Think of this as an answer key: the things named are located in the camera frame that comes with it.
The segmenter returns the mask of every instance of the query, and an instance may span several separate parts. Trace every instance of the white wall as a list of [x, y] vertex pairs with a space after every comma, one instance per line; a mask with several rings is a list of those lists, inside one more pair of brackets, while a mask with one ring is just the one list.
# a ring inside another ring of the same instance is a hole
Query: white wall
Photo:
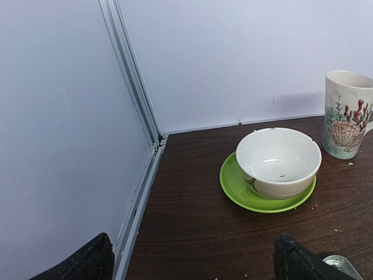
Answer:
[[371, 0], [119, 0], [163, 132], [323, 113], [324, 74], [373, 76]]
[[2, 1], [0, 278], [117, 240], [150, 149], [98, 1]]

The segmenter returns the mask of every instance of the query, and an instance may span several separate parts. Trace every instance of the dark wooden table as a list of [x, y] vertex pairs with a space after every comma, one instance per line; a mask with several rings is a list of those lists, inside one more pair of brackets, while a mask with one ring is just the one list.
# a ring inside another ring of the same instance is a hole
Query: dark wooden table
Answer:
[[373, 279], [373, 132], [352, 160], [322, 151], [316, 189], [304, 204], [261, 214], [225, 196], [219, 171], [242, 137], [266, 127], [321, 142], [321, 117], [170, 135], [127, 279], [274, 279], [273, 242], [284, 232], [314, 253], [347, 257]]

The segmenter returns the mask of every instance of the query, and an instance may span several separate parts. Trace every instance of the green saucer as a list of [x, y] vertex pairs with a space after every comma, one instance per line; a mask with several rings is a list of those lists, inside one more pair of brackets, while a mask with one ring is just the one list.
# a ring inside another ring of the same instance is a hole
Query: green saucer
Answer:
[[288, 200], [263, 198], [242, 178], [234, 152], [220, 169], [220, 184], [229, 199], [245, 209], [260, 213], [279, 213], [293, 209], [306, 201], [315, 189], [316, 177], [303, 192]]

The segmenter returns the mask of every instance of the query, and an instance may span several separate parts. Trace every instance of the white bowl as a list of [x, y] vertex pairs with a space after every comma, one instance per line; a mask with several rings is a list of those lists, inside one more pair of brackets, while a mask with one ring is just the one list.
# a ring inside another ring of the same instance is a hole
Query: white bowl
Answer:
[[236, 158], [244, 179], [263, 197], [284, 200], [305, 190], [321, 165], [319, 146], [289, 128], [265, 128], [238, 144]]

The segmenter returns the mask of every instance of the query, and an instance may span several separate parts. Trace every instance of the mug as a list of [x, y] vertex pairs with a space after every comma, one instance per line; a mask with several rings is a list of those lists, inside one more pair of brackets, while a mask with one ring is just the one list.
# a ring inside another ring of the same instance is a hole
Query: mug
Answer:
[[365, 134], [373, 105], [373, 79], [349, 71], [325, 76], [325, 118], [322, 146], [331, 156], [352, 159]]

